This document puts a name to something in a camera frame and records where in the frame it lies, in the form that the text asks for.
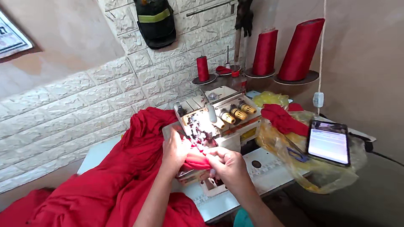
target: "hand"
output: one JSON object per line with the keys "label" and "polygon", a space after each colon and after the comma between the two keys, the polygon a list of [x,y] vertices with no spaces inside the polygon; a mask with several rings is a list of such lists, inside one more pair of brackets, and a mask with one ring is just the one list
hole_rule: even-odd
{"label": "hand", "polygon": [[171,127],[171,135],[168,140],[163,142],[163,159],[160,169],[170,174],[173,178],[185,162],[188,151],[191,148],[191,142],[187,139],[182,140],[177,130]]}
{"label": "hand", "polygon": [[206,154],[209,164],[216,170],[216,178],[222,179],[240,204],[244,197],[258,195],[240,153],[224,147],[209,148],[203,153]]}

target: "person's right hand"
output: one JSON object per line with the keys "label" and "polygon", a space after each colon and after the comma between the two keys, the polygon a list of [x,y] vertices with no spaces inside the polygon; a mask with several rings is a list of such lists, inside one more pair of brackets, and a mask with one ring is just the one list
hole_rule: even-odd
{"label": "person's right hand", "polygon": [[230,151],[224,147],[209,148],[204,150],[203,153],[216,171],[216,175],[237,200],[247,195],[257,194],[247,172],[246,163],[240,153]]}

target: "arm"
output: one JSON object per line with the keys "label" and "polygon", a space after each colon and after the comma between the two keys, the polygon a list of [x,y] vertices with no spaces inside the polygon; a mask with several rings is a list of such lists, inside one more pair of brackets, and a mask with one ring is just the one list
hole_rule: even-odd
{"label": "arm", "polygon": [[182,143],[178,132],[171,128],[171,137],[163,143],[162,164],[133,227],[163,225],[171,181],[183,165],[188,150],[189,147]]}
{"label": "arm", "polygon": [[255,191],[246,163],[240,153],[223,147],[210,148],[204,153],[210,165],[216,170],[215,177],[222,179],[238,203],[248,212],[255,227],[283,227]]}

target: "plastic bag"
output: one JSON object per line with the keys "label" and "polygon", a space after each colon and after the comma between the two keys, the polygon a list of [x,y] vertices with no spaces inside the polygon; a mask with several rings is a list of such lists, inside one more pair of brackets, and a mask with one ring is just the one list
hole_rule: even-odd
{"label": "plastic bag", "polygon": [[[290,112],[295,119],[308,125],[310,119],[314,116],[308,111]],[[288,139],[294,142],[302,151],[306,150],[306,137],[289,133]],[[271,126],[271,122],[263,119],[259,135],[256,142],[259,146],[265,148],[271,153],[277,155],[284,163],[289,174],[306,190],[318,194],[328,194],[335,190],[344,188],[353,184],[358,175],[355,173],[366,164],[366,154],[364,142],[355,137],[348,137],[351,166],[340,167],[327,162],[309,159],[307,162],[299,162],[291,157],[286,149],[290,147],[285,135]]]}
{"label": "plastic bag", "polygon": [[263,107],[264,104],[278,104],[286,110],[289,106],[288,95],[275,94],[270,91],[264,91],[260,95],[255,96],[252,100],[258,107]]}

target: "hanging cord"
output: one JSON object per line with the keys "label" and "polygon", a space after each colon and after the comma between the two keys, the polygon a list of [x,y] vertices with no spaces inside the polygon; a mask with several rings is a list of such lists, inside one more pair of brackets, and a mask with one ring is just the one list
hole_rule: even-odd
{"label": "hanging cord", "polygon": [[[327,13],[327,0],[324,0],[324,8],[323,8],[324,19],[326,19],[326,13]],[[326,33],[326,23],[327,23],[327,20],[324,21],[323,32],[321,33],[320,70],[319,70],[319,73],[318,73],[319,74],[319,76],[318,76],[318,92],[321,92],[321,77],[322,77],[322,71],[323,71],[324,34]],[[320,114],[320,108],[317,108],[317,114]]]}

